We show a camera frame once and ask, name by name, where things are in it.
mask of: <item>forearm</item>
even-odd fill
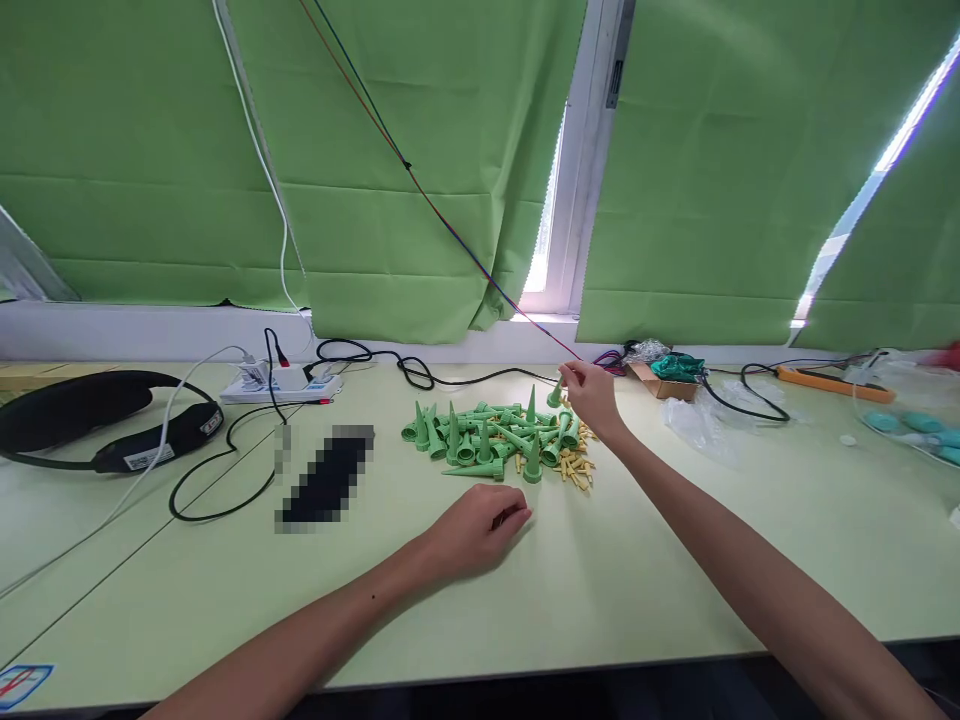
[[[432,582],[417,540],[281,620],[147,714],[150,720],[282,718]]]
[[[744,624],[831,717],[944,716],[829,593],[625,427],[602,438]]]

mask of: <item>orange tool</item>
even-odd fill
[[[827,392],[840,393],[841,395],[853,395],[853,384],[846,380],[818,373],[813,370],[804,370],[802,368],[792,368],[786,365],[777,366],[777,378],[784,382],[792,382],[796,385],[806,385],[817,390],[826,390]],[[878,403],[892,403],[896,394],[880,387],[867,383],[866,385],[857,385],[857,400],[869,400]]]

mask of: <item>sticker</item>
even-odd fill
[[[127,455],[123,461],[127,464],[127,467],[131,470],[144,470],[147,465],[153,462],[153,456],[157,454],[157,449],[152,448],[150,450],[144,450],[142,453],[134,453],[133,455]],[[170,443],[165,443],[163,446],[163,451],[160,453],[160,459],[157,461],[157,465],[162,462],[166,462],[174,456],[173,448],[170,447]]]
[[[220,411],[217,410],[216,415],[207,420],[203,425],[200,426],[200,432],[204,435],[211,434],[214,430],[220,427],[220,423],[223,422],[223,415],[220,414]]]
[[[53,672],[53,665],[14,665],[0,673],[0,712],[19,705]]]

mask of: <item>window frame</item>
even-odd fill
[[[547,282],[520,297],[524,312],[577,314],[600,198],[615,108],[607,107],[624,6],[633,0],[588,0],[560,138],[550,221]]]

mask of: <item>window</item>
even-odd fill
[[[794,333],[806,325],[810,307],[813,305],[814,298],[816,298],[817,291],[820,290],[824,278],[826,278],[827,273],[830,272],[830,268],[833,267],[834,261],[836,261],[837,257],[843,251],[843,246],[847,242],[847,238],[850,237],[850,233],[853,232],[860,217],[864,211],[866,211],[867,206],[870,205],[873,196],[877,190],[880,189],[884,179],[887,177],[887,173],[896,165],[897,160],[903,154],[907,143],[910,142],[910,138],[920,125],[920,121],[923,120],[923,116],[926,115],[930,105],[933,104],[934,99],[937,97],[937,91],[940,89],[940,86],[943,85],[943,81],[946,80],[947,75],[950,74],[950,70],[956,64],[958,57],[960,57],[960,36],[954,41],[953,46],[943,59],[943,62],[940,63],[940,66],[934,71],[933,75],[930,76],[930,79],[927,80],[919,97],[917,97],[913,103],[913,107],[910,108],[910,112],[907,113],[907,117],[880,156],[880,160],[873,168],[870,177],[867,178],[860,192],[857,193],[857,197],[850,203],[850,207],[843,213],[843,216],[841,216],[833,228],[833,232],[830,233],[830,237],[827,238],[826,242],[823,243],[823,247],[820,248],[817,259],[813,263],[813,268],[810,271],[807,286],[803,291],[803,295],[800,296],[800,302],[797,304],[797,311],[794,313],[793,320],[790,322],[790,327]]]
[[[623,8],[632,0],[588,0],[570,94],[544,198],[530,273],[520,298],[526,312],[577,313],[587,251],[613,128],[607,84],[623,52]],[[632,13],[624,23],[629,32]]]

